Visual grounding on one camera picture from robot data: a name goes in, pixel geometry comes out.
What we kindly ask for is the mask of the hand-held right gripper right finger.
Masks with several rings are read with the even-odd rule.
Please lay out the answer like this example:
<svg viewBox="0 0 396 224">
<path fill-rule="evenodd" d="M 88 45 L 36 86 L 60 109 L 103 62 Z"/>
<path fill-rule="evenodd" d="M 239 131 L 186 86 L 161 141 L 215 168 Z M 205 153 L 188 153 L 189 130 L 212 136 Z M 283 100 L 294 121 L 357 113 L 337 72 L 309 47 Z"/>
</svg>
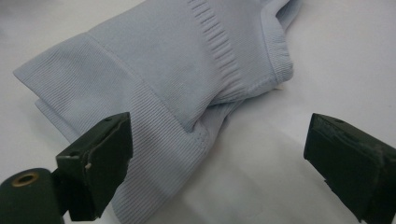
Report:
<svg viewBox="0 0 396 224">
<path fill-rule="evenodd" d="M 304 158 L 358 221 L 392 223 L 396 216 L 396 148 L 341 119 L 314 114 Z"/>
</svg>

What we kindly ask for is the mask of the light blue knit garment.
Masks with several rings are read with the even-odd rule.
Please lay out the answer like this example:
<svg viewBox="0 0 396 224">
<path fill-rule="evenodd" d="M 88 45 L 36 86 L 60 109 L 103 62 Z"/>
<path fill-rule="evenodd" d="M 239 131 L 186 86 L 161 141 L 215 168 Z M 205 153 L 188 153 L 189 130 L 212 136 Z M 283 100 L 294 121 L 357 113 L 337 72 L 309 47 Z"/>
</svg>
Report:
<svg viewBox="0 0 396 224">
<path fill-rule="evenodd" d="M 144 224 L 173 198 L 243 101 L 292 77 L 302 0 L 144 0 L 15 71 L 69 141 L 129 112 L 134 155 L 112 206 Z"/>
</svg>

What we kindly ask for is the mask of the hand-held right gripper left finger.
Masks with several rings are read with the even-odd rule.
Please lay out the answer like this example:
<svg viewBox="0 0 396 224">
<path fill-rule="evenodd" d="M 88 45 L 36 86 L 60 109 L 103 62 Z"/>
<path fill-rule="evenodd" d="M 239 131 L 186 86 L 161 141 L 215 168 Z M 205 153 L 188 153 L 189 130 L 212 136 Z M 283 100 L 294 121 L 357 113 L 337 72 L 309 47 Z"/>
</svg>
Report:
<svg viewBox="0 0 396 224">
<path fill-rule="evenodd" d="M 56 156 L 52 173 L 60 211 L 73 221 L 94 221 L 123 182 L 133 156 L 128 112 L 102 119 Z"/>
</svg>

